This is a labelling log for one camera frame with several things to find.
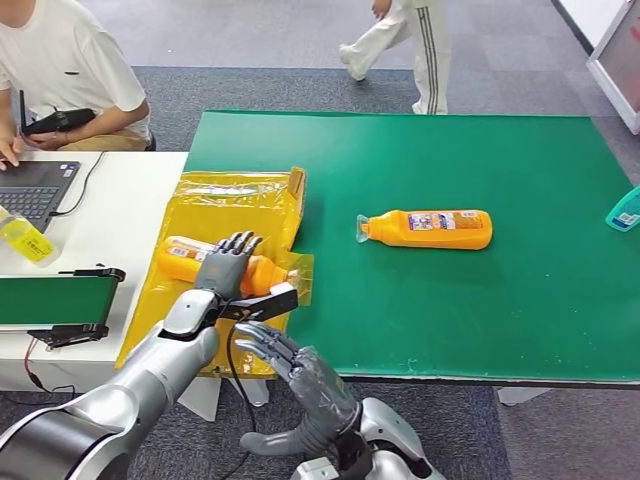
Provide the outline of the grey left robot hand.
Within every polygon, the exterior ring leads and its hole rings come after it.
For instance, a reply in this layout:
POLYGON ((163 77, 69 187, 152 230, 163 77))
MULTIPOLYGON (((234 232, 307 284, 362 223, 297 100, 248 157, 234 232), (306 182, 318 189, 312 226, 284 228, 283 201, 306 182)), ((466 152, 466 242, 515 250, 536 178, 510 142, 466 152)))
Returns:
POLYGON ((211 290, 226 301, 239 298, 250 258, 261 241, 253 231, 236 232, 219 241, 205 257, 194 287, 211 290))

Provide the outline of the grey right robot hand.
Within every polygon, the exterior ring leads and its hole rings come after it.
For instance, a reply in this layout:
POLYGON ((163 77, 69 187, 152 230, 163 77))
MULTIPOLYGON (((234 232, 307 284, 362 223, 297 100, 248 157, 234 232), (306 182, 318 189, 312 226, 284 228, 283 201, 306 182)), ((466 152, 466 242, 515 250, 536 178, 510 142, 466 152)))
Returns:
POLYGON ((238 323, 236 329, 245 336, 237 340, 236 346, 269 364, 305 410, 293 430, 245 433, 240 440, 243 449, 259 456, 319 453, 358 416, 358 402, 314 348, 300 347, 283 332, 257 321, 238 323))

